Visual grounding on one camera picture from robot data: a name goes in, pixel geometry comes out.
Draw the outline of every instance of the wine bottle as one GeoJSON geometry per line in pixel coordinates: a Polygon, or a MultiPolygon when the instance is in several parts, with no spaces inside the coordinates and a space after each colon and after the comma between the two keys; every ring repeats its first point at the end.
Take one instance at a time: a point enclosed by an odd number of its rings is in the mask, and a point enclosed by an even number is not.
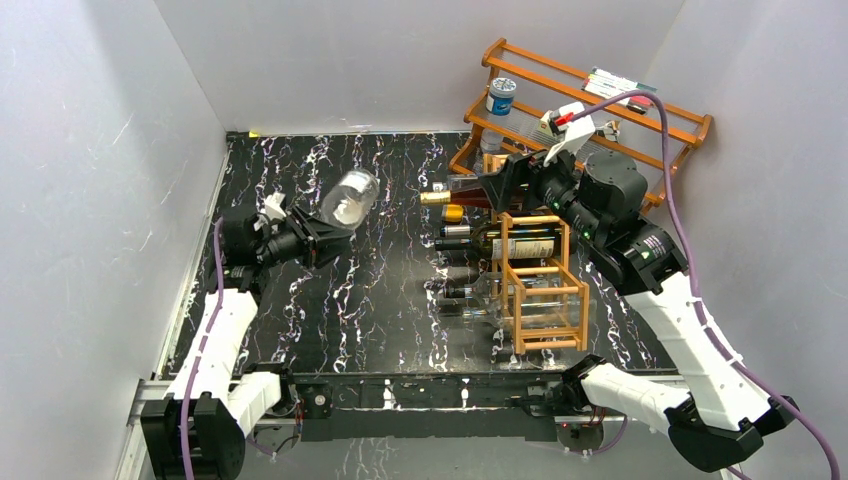
{"type": "MultiPolygon", "coordinates": [[[[524,188],[517,189],[512,195],[512,203],[520,205],[524,200],[524,188]]],[[[480,185],[480,182],[471,182],[470,185],[454,190],[443,190],[441,192],[421,192],[419,194],[421,205],[462,205],[466,207],[492,208],[489,197],[480,185]]]]}
{"type": "MultiPolygon", "coordinates": [[[[548,258],[560,248],[558,224],[527,225],[509,231],[508,257],[548,258]]],[[[437,251],[471,250],[482,258],[499,259],[503,256],[500,224],[485,225],[474,230],[469,238],[437,238],[437,251]]]]}
{"type": "MultiPolygon", "coordinates": [[[[474,300],[478,306],[485,307],[500,297],[493,297],[492,292],[499,286],[503,272],[486,272],[480,275],[474,283],[463,287],[448,285],[445,287],[445,298],[465,298],[474,300]]],[[[521,283],[527,288],[559,287],[562,283],[557,275],[532,275],[520,277],[521,283]]],[[[515,286],[509,285],[509,294],[512,295],[515,286]]]]}
{"type": "MultiPolygon", "coordinates": [[[[550,215],[548,212],[545,212],[545,211],[542,211],[542,210],[531,210],[529,212],[526,212],[526,211],[525,212],[508,212],[508,213],[512,217],[530,217],[530,216],[533,216],[533,215],[550,215]]],[[[439,236],[440,237],[447,237],[447,238],[470,237],[471,232],[473,232],[475,229],[480,228],[484,225],[491,225],[491,224],[492,224],[492,220],[488,216],[485,216],[485,217],[478,218],[474,223],[468,224],[468,225],[442,225],[442,227],[439,228],[439,236]]]]}
{"type": "MultiPolygon", "coordinates": [[[[541,300],[531,297],[521,304],[522,328],[573,327],[580,323],[580,298],[569,295],[568,308],[563,310],[561,297],[557,300],[541,300]]],[[[512,328],[515,321],[512,302],[502,309],[500,299],[485,308],[465,307],[462,320],[465,322],[488,323],[495,328],[512,328]]]]}

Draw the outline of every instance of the glass bottle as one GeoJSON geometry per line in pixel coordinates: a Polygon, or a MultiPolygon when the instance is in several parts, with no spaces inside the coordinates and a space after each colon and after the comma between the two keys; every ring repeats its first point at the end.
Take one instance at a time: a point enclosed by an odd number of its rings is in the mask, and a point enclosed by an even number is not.
{"type": "MultiPolygon", "coordinates": [[[[526,225],[509,231],[508,257],[548,258],[560,248],[560,226],[558,224],[526,225]]],[[[437,251],[470,250],[481,258],[502,258],[500,224],[485,225],[472,232],[469,238],[437,238],[437,251]]]]}
{"type": "MultiPolygon", "coordinates": [[[[501,279],[503,279],[503,272],[486,272],[483,275],[480,275],[480,278],[478,278],[474,283],[469,283],[462,287],[453,285],[446,286],[445,298],[471,299],[474,300],[478,306],[485,307],[493,301],[500,299],[500,297],[493,297],[492,293],[500,290],[501,279]]],[[[559,276],[555,274],[522,276],[520,279],[521,283],[523,283],[527,288],[559,287],[562,283],[559,276]]],[[[513,294],[514,289],[515,287],[510,284],[510,295],[513,294]]]]}

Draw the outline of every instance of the bottle label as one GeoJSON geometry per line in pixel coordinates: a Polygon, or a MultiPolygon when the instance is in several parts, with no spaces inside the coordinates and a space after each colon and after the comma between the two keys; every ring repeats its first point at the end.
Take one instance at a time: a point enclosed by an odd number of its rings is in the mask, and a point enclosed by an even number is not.
{"type": "Polygon", "coordinates": [[[345,175],[345,178],[339,182],[339,185],[348,186],[357,192],[364,192],[370,181],[371,179],[367,175],[363,175],[360,172],[349,172],[345,175]]]}
{"type": "Polygon", "coordinates": [[[494,115],[506,115],[512,108],[512,97],[502,98],[489,94],[486,97],[486,110],[494,115]]]}
{"type": "MultiPolygon", "coordinates": [[[[503,256],[502,241],[499,238],[492,240],[492,258],[498,259],[503,256]]],[[[508,257],[519,258],[548,258],[554,254],[553,240],[517,240],[509,239],[508,257]]]]}

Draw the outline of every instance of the marble table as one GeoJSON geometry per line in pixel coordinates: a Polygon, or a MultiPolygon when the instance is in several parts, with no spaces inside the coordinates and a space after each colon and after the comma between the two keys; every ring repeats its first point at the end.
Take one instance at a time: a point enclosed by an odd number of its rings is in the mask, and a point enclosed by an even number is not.
{"type": "MultiPolygon", "coordinates": [[[[470,282],[485,264],[462,255],[449,261],[436,252],[440,210],[421,206],[417,197],[444,180],[448,160],[466,138],[467,133],[228,136],[219,208],[258,205],[279,190],[314,213],[353,167],[370,170],[381,183],[377,205],[349,253],[316,271],[295,262],[272,270],[269,291],[242,343],[237,373],[256,361],[315,373],[564,369],[585,355],[573,349],[515,355],[507,332],[440,312],[437,296],[445,282],[470,282]]],[[[195,334],[209,254],[207,245],[164,377],[176,374],[195,334]]],[[[591,353],[628,369],[673,368],[653,332],[600,278],[586,252],[578,249],[570,268],[591,289],[591,353]]]]}

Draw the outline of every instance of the wooden rack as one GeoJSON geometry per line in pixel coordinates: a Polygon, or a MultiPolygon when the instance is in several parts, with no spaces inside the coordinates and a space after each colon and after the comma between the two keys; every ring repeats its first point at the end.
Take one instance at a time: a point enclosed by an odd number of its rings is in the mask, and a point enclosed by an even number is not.
{"type": "MultiPolygon", "coordinates": [[[[494,171],[501,166],[501,159],[486,155],[484,158],[484,169],[487,172],[494,171]]],[[[492,259],[492,271],[502,272],[500,286],[495,285],[493,296],[500,295],[501,308],[504,316],[512,316],[512,338],[515,345],[515,353],[523,354],[527,350],[540,350],[543,348],[576,348],[584,351],[589,348],[589,286],[579,281],[568,271],[568,239],[570,230],[568,225],[556,215],[534,215],[530,217],[512,217],[509,213],[494,214],[493,220],[497,219],[501,224],[501,249],[502,256],[492,259]],[[538,225],[556,223],[560,228],[560,251],[545,259],[544,267],[515,268],[510,264],[509,231],[516,225],[538,225]],[[521,277],[540,274],[558,274],[559,287],[549,288],[527,288],[521,281],[521,277]],[[580,299],[580,311],[578,313],[577,325],[568,322],[568,296],[577,295],[580,299]],[[524,329],[522,325],[521,305],[528,296],[540,297],[550,296],[558,298],[562,302],[560,310],[551,314],[551,321],[567,325],[564,327],[548,327],[524,329]]]]}
{"type": "MultiPolygon", "coordinates": [[[[604,100],[597,95],[584,92],[579,88],[568,86],[530,68],[524,68],[507,61],[510,58],[518,60],[519,63],[532,64],[534,67],[539,67],[539,69],[544,72],[554,72],[555,74],[565,75],[569,78],[575,77],[581,81],[588,78],[587,72],[555,62],[541,55],[516,47],[515,45],[510,45],[504,38],[493,43],[483,54],[483,66],[490,68],[487,86],[483,90],[483,93],[480,94],[474,103],[471,104],[471,107],[469,107],[465,112],[465,122],[472,124],[471,136],[468,138],[468,141],[465,142],[465,145],[460,149],[460,151],[451,159],[449,164],[450,169],[456,173],[472,173],[471,170],[463,165],[465,164],[465,160],[468,156],[471,155],[479,145],[483,129],[493,130],[510,139],[511,143],[504,142],[502,145],[502,147],[509,152],[520,151],[513,144],[521,144],[532,150],[546,149],[553,144],[553,140],[550,137],[535,131],[535,127],[538,125],[539,119],[544,114],[544,111],[530,105],[514,101],[512,103],[512,110],[509,113],[509,117],[511,117],[508,122],[509,125],[504,126],[496,123],[495,120],[497,120],[498,117],[492,115],[488,110],[486,110],[488,84],[496,77],[506,74],[507,76],[523,78],[566,97],[583,102],[586,105],[596,105],[604,100]]],[[[565,103],[568,103],[568,99],[563,99],[562,104],[565,103]]],[[[698,115],[670,104],[665,104],[665,108],[670,117],[682,119],[685,123],[693,126],[691,132],[680,128],[669,128],[670,138],[682,143],[682,147],[675,156],[674,162],[671,166],[671,174],[674,176],[689,153],[697,149],[704,142],[707,132],[710,129],[710,125],[712,124],[712,116],[698,115]]],[[[659,120],[633,112],[621,105],[610,105],[604,108],[604,110],[623,120],[631,122],[632,124],[653,130],[654,132],[660,132],[661,130],[659,120]]],[[[626,147],[620,143],[613,142],[597,134],[594,135],[590,141],[598,144],[600,147],[622,152],[629,155],[636,161],[662,170],[663,165],[661,159],[626,147]]],[[[577,168],[582,169],[583,163],[578,161],[577,168]]],[[[662,182],[660,182],[654,191],[648,192],[645,195],[645,202],[642,210],[643,213],[647,213],[647,211],[653,207],[660,206],[664,200],[665,189],[662,187],[662,182]]]]}

